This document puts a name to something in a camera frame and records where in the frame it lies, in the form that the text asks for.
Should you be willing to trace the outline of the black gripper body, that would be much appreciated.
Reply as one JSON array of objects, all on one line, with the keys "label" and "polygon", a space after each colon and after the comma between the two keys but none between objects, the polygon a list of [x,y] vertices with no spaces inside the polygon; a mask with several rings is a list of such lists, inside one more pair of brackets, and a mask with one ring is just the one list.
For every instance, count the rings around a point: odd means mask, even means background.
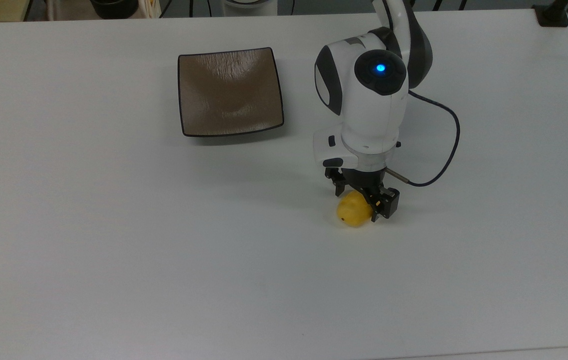
[{"label": "black gripper body", "polygon": [[353,189],[364,189],[371,193],[386,193],[384,186],[384,170],[377,170],[372,172],[359,171],[349,168],[341,168],[341,173],[345,178],[345,182]]}]

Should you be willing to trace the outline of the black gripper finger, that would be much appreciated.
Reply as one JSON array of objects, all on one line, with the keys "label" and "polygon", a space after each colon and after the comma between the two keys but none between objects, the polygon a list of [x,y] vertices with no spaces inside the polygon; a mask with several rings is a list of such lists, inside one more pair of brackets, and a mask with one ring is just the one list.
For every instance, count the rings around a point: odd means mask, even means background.
[{"label": "black gripper finger", "polygon": [[363,196],[371,208],[371,221],[373,223],[377,221],[378,217],[390,218],[398,209],[400,192],[393,187],[364,187]]},{"label": "black gripper finger", "polygon": [[345,176],[340,172],[338,168],[327,167],[325,169],[325,178],[329,179],[335,187],[335,196],[339,197],[344,191],[347,185]]}]

